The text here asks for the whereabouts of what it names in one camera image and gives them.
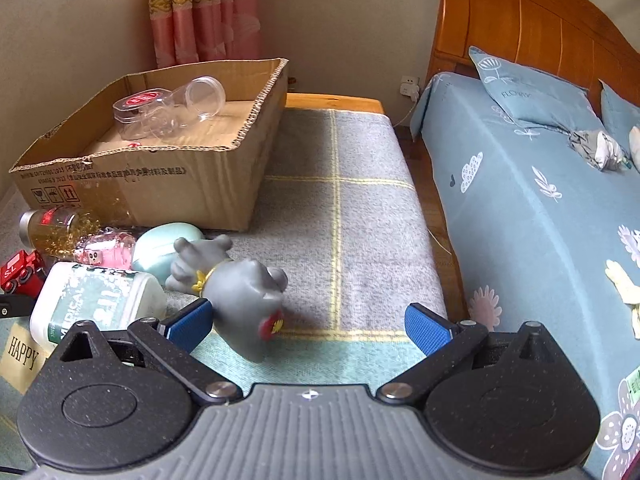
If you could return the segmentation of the grey green checked mat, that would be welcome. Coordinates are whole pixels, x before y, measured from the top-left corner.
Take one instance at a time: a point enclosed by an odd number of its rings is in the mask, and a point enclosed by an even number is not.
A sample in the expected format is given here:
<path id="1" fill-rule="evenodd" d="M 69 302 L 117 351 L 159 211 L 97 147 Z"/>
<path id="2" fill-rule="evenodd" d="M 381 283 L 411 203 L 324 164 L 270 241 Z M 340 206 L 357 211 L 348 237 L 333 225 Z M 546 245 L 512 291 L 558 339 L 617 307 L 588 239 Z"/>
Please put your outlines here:
<path id="1" fill-rule="evenodd" d="M 217 335 L 196 357 L 255 382 L 382 385 L 418 362 L 408 304 L 446 310 L 416 188 L 381 114 L 286 110 L 250 228 L 232 256 L 288 274 L 282 332 L 261 363 Z"/>

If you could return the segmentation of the white wall socket plug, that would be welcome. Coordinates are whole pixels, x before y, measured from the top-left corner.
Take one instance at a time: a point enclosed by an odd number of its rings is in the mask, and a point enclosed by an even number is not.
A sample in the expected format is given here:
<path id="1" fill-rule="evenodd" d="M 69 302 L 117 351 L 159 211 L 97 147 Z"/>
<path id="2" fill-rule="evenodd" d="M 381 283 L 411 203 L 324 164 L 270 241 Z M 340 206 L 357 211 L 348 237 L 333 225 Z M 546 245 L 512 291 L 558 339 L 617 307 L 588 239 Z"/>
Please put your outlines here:
<path id="1" fill-rule="evenodd" d="M 399 93 L 409 98 L 413 103 L 418 102 L 421 93 L 420 78 L 418 76 L 402 76 Z"/>

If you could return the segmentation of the open cardboard box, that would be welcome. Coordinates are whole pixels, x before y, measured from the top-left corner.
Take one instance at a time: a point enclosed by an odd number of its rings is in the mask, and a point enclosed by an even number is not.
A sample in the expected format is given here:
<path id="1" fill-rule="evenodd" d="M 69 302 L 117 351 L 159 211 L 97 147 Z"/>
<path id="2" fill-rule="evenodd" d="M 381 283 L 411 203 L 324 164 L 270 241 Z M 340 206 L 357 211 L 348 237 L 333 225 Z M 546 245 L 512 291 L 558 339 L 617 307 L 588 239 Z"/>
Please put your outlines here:
<path id="1" fill-rule="evenodd" d="M 125 141 L 112 106 L 198 76 L 224 87 L 224 108 L 171 136 Z M 9 174 L 29 206 L 70 205 L 110 226 L 250 225 L 288 92 L 288 60 L 224 60 L 129 74 L 40 136 Z"/>

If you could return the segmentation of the grey mouse figurine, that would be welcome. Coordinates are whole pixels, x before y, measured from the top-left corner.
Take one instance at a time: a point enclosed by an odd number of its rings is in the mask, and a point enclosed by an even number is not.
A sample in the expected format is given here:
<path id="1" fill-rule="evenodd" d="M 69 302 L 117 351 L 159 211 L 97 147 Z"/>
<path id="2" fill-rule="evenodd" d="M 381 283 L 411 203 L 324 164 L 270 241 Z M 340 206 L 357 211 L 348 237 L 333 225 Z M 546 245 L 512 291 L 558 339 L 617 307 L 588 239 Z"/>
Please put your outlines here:
<path id="1" fill-rule="evenodd" d="M 231 259 L 231 248 L 226 234 L 195 242 L 177 238 L 177 255 L 165 286 L 208 300 L 214 308 L 216 333 L 243 359 L 259 363 L 282 327 L 288 277 L 282 269 L 256 259 Z"/>

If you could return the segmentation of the blue floral bedsheet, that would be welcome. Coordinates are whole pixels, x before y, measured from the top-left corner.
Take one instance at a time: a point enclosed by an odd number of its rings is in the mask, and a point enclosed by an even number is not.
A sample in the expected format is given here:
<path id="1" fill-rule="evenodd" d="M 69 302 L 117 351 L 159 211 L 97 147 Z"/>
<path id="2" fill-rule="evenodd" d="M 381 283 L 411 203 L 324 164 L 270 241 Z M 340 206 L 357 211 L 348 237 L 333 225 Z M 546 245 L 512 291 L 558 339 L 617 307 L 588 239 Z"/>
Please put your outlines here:
<path id="1" fill-rule="evenodd" d="M 600 171 L 562 133 L 516 124 L 477 79 L 435 76 L 411 130 L 431 156 L 470 315 L 550 330 L 599 405 L 588 470 L 639 470 L 639 312 L 605 267 L 639 276 L 639 175 Z"/>

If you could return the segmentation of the jar of golden capsules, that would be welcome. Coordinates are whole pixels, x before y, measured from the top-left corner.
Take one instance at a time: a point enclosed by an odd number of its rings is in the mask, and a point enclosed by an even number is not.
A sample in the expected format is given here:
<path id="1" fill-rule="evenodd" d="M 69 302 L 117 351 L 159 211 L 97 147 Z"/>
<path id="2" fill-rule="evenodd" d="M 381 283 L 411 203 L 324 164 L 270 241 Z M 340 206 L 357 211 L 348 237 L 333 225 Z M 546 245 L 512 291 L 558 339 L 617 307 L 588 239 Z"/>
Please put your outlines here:
<path id="1" fill-rule="evenodd" d="M 66 207 L 29 210 L 18 222 L 18 235 L 26 247 L 58 260 L 73 260 L 78 244 L 101 229 L 91 212 Z"/>

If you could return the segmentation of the pink transparent toy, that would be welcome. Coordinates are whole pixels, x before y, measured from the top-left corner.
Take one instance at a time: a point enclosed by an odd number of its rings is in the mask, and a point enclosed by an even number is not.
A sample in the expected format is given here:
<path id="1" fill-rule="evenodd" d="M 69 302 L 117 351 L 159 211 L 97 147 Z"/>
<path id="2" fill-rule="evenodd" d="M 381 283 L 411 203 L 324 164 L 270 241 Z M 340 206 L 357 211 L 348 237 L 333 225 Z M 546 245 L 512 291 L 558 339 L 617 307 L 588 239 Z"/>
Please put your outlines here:
<path id="1" fill-rule="evenodd" d="M 73 256 L 76 262 L 87 266 L 131 270 L 135 244 L 136 238 L 128 232 L 106 230 L 80 240 Z"/>

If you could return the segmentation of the clear plastic cup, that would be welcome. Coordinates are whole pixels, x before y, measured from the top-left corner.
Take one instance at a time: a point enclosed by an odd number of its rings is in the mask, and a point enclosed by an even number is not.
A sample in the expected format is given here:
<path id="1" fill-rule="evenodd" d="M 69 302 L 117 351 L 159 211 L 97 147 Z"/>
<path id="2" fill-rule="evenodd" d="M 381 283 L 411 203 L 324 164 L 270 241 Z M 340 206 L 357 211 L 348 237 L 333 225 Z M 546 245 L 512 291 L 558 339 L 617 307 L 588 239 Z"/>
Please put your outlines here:
<path id="1" fill-rule="evenodd" d="M 179 124 L 190 125 L 214 118 L 226 104 L 226 92 L 218 79 L 201 76 L 169 92 L 164 103 Z"/>

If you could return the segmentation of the pink curtain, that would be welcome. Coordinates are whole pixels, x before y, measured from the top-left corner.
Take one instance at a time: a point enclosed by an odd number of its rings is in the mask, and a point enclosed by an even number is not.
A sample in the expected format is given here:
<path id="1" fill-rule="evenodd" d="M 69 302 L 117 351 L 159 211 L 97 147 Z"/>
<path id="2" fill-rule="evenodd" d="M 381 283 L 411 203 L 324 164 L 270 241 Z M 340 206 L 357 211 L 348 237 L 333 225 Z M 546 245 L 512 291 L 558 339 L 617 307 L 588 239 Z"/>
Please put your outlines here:
<path id="1" fill-rule="evenodd" d="M 149 0 L 159 68 L 258 58 L 258 0 Z"/>

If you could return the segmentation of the mint green egg-shaped case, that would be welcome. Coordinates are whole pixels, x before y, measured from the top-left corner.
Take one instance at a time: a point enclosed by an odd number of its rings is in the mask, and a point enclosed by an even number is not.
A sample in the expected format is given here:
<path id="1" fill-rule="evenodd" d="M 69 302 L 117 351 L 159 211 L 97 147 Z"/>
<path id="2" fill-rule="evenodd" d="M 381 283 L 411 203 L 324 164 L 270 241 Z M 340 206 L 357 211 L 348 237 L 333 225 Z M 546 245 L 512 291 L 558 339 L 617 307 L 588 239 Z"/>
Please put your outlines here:
<path id="1" fill-rule="evenodd" d="M 134 244 L 132 270 L 152 274 L 164 286 L 177 255 L 174 243 L 180 237 L 195 242 L 202 240 L 204 233 L 186 222 L 166 223 L 144 232 Z"/>

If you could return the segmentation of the red toy train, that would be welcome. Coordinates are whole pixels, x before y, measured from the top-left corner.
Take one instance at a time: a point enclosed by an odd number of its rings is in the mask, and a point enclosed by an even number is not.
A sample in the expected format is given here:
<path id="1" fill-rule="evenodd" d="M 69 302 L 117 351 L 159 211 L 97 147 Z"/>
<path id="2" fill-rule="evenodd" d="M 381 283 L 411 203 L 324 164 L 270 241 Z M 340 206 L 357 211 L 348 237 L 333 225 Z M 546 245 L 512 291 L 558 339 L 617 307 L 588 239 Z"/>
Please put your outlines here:
<path id="1" fill-rule="evenodd" d="M 37 299 L 46 279 L 46 265 L 36 250 L 20 250 L 1 267 L 1 289 L 8 295 Z"/>

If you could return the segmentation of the white medical bottle green label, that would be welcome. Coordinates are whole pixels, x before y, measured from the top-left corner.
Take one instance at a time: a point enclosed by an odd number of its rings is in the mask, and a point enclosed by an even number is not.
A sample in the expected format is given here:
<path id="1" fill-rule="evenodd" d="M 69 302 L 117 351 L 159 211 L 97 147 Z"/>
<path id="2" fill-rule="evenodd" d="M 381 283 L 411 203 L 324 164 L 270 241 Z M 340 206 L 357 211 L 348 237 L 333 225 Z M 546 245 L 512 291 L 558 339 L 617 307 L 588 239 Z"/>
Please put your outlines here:
<path id="1" fill-rule="evenodd" d="M 138 318 L 163 318 L 167 297 L 152 274 L 81 263 L 52 266 L 29 320 L 32 339 L 51 352 L 78 321 L 124 330 Z"/>

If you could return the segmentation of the blue pillow far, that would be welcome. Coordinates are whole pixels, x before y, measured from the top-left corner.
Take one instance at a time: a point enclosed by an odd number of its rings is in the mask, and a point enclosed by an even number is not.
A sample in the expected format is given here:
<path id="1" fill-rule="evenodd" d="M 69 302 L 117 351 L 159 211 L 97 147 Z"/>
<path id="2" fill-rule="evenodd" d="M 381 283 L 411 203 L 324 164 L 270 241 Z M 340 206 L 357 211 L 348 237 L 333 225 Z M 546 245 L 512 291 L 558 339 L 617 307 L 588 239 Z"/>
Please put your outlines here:
<path id="1" fill-rule="evenodd" d="M 629 133 L 639 125 L 639 107 L 621 98 L 604 81 L 601 81 L 601 86 L 601 113 L 605 129 L 629 153 Z"/>

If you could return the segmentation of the wooden headboard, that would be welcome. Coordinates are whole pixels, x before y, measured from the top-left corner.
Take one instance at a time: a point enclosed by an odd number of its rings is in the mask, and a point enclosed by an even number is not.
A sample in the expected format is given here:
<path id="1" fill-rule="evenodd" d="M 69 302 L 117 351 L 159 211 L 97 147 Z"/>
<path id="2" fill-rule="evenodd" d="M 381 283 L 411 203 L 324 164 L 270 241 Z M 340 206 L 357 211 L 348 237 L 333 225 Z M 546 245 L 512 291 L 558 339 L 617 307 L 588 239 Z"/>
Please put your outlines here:
<path id="1" fill-rule="evenodd" d="M 639 101 L 638 52 L 588 0 L 439 0 L 427 73 L 476 76 L 472 46 L 587 89 L 593 107 L 605 84 Z"/>

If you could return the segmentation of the crumpled grey cloth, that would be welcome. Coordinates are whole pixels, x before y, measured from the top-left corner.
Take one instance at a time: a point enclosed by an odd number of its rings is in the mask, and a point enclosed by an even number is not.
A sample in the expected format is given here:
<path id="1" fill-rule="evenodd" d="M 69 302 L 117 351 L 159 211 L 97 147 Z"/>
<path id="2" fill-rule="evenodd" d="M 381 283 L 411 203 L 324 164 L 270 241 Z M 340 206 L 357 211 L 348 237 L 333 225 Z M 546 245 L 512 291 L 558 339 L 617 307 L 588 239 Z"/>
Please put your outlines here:
<path id="1" fill-rule="evenodd" d="M 612 136 L 603 130 L 572 131 L 568 135 L 570 147 L 597 170 L 617 171 L 628 168 L 630 160 Z"/>

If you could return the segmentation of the blue pillow near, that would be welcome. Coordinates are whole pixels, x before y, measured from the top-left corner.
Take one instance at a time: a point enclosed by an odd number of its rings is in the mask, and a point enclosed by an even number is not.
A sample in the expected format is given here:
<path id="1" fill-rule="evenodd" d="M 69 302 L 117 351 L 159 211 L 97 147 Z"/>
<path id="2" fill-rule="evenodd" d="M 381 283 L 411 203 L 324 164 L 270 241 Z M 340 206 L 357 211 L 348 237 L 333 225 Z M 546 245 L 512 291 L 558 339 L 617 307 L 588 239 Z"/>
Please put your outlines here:
<path id="1" fill-rule="evenodd" d="M 525 128 L 562 132 L 603 130 L 587 91 L 557 76 L 469 47 L 486 92 Z"/>

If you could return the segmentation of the blue pillow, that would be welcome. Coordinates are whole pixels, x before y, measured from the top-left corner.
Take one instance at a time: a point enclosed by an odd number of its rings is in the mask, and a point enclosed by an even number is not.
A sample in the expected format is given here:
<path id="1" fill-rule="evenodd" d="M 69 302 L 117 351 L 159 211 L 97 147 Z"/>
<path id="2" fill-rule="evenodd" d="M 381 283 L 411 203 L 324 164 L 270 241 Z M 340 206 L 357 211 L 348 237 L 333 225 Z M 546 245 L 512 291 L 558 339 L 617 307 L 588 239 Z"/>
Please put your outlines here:
<path id="1" fill-rule="evenodd" d="M 562 132 L 603 130 L 587 91 L 557 76 L 469 47 L 486 92 L 525 128 Z"/>
<path id="2" fill-rule="evenodd" d="M 639 107 L 621 98 L 604 81 L 601 81 L 601 86 L 601 113 L 605 129 L 629 153 L 629 133 L 639 125 Z"/>

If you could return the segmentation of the clear container with red label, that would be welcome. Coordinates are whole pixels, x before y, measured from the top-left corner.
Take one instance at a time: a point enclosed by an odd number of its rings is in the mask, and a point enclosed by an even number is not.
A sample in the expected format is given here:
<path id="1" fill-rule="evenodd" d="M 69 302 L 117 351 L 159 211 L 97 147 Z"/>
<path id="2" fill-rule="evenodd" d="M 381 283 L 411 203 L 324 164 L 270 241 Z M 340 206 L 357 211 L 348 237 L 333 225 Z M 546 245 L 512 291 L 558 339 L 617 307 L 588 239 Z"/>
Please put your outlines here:
<path id="1" fill-rule="evenodd" d="M 171 92 L 162 88 L 142 90 L 125 96 L 112 106 L 122 140 L 160 138 L 175 128 L 175 114 L 170 106 Z"/>

